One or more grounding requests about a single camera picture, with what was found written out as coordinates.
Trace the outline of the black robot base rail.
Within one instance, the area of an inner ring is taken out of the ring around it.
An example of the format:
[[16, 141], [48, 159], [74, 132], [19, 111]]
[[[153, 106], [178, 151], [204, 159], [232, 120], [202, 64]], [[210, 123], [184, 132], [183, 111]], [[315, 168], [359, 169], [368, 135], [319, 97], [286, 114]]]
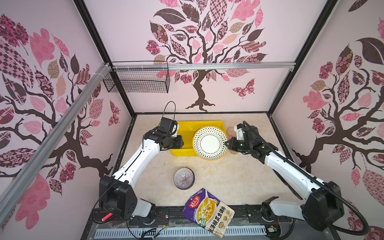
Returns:
[[[340, 236], [334, 229], [326, 229], [322, 232], [312, 229], [304, 221], [293, 221], [287, 217], [277, 217], [271, 222], [267, 222], [262, 218], [262, 207], [260, 205], [232, 205], [231, 208], [235, 211], [235, 215], [229, 226], [265, 226], [267, 234], [265, 236], [243, 236], [243, 237], [226, 237], [225, 240], [339, 240]], [[183, 207], [156, 207], [152, 214], [153, 221], [141, 217], [133, 217], [129, 220], [123, 218], [112, 217], [105, 224], [98, 224], [106, 211], [95, 209], [91, 212], [89, 220], [82, 233], [82, 240], [94, 240], [96, 230], [98, 229], [125, 229], [136, 228], [174, 228], [174, 227], [200, 227], [197, 224], [187, 220], [183, 214]], [[143, 240], [155, 240], [145, 238], [145, 234], [136, 238]], [[158, 240], [216, 240], [217, 237], [183, 237], [176, 238], [161, 238]]]

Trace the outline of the purple patterned bowl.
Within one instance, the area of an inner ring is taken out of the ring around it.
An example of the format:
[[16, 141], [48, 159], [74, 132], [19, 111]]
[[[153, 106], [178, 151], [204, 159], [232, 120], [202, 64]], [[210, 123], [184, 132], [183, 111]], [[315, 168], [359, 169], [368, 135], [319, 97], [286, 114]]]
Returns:
[[188, 190], [195, 183], [195, 174], [190, 168], [180, 168], [174, 174], [174, 184], [180, 190]]

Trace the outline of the yellow dotted plate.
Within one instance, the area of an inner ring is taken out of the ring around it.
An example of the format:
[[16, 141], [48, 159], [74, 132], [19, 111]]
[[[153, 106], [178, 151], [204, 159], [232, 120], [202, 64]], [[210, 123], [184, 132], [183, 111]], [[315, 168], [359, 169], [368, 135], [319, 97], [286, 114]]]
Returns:
[[227, 135], [220, 128], [207, 126], [195, 132], [192, 144], [197, 156], [207, 161], [216, 161], [227, 153], [227, 140]]

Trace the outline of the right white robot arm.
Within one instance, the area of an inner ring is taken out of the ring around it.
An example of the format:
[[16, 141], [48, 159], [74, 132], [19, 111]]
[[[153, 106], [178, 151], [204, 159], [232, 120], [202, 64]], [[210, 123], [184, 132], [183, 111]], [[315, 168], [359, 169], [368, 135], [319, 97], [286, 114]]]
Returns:
[[314, 176], [300, 172], [298, 165], [260, 137], [256, 127], [241, 123], [234, 130], [236, 136], [225, 143], [229, 150], [259, 160], [278, 173], [301, 196], [300, 200], [295, 201], [277, 196], [267, 199], [262, 203], [265, 220], [283, 216], [305, 221], [313, 229], [323, 231], [344, 216], [342, 201], [317, 185]]

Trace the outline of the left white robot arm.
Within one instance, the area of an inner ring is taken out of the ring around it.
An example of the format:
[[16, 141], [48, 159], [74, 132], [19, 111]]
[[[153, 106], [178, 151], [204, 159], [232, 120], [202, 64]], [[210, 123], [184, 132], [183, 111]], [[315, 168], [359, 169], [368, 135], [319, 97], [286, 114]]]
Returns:
[[162, 150], [181, 149], [184, 145], [178, 135], [176, 120], [161, 118], [159, 125], [144, 134], [138, 150], [128, 162], [111, 177], [101, 178], [98, 205], [113, 217], [152, 218], [155, 205], [137, 198], [134, 187], [149, 162]]

